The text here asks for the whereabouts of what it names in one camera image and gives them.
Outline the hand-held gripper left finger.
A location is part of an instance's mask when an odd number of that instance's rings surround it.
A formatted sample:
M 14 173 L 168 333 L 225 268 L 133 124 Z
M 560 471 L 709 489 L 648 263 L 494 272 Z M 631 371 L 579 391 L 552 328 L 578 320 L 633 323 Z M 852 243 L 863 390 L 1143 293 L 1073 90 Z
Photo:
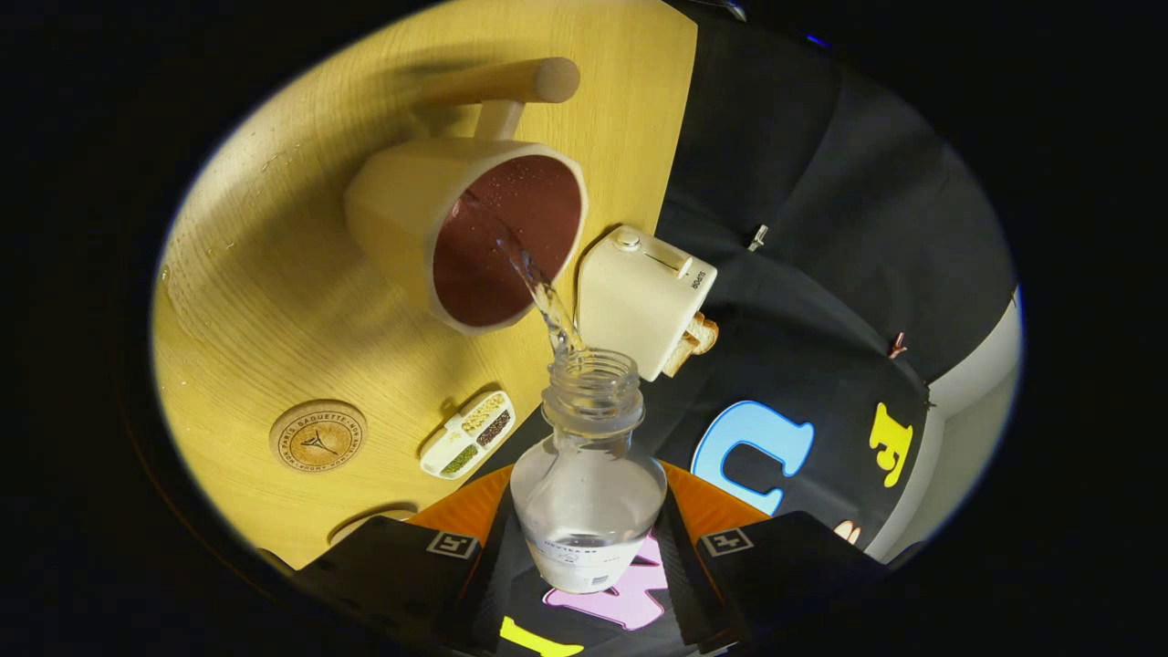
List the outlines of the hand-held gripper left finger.
M 406 520 L 371 516 L 296 585 L 408 653 L 495 652 L 521 552 L 510 466 Z

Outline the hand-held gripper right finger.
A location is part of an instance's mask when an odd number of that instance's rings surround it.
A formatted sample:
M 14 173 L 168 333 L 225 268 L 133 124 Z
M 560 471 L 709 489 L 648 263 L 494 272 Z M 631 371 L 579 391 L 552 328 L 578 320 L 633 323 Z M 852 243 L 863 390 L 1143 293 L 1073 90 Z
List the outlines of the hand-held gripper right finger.
M 700 652 L 776 645 L 885 578 L 883 563 L 809 513 L 765 516 L 680 466 L 663 473 L 653 534 L 681 636 Z

